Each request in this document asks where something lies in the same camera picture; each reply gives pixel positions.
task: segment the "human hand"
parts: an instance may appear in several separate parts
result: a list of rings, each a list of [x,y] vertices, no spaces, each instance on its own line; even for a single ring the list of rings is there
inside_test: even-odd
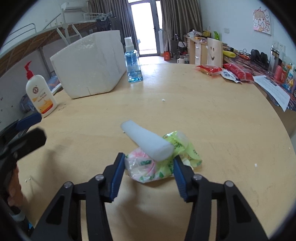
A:
[[[18,173],[19,169],[16,167],[16,169],[12,171],[12,177],[7,188],[7,192],[9,194],[7,203],[10,207],[21,207],[23,203],[22,187],[20,185]]]

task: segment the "white mug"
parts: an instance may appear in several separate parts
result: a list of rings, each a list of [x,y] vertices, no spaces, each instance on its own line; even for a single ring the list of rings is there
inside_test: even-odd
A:
[[[178,64],[183,64],[183,63],[185,63],[185,60],[183,58],[179,58],[178,59]]]

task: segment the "brown curtain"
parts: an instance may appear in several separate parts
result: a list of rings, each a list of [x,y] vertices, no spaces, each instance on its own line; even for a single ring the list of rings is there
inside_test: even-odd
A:
[[[126,0],[89,0],[89,12],[109,13],[117,17],[123,27],[124,37],[135,40],[130,9]]]
[[[181,39],[190,29],[202,32],[198,0],[160,0],[163,13],[163,47],[169,50],[170,39],[178,34]]]

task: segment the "transparent bottle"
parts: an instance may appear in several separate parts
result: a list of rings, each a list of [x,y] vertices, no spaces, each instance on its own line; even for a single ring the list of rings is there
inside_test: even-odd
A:
[[[131,83],[143,81],[138,51],[135,50],[131,37],[124,38],[126,44],[126,69],[128,81]]]

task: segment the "cartoon girl picture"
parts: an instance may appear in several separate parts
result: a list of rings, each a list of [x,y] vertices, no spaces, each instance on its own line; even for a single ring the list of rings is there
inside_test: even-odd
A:
[[[253,12],[253,29],[271,35],[270,17],[267,9],[260,8]]]

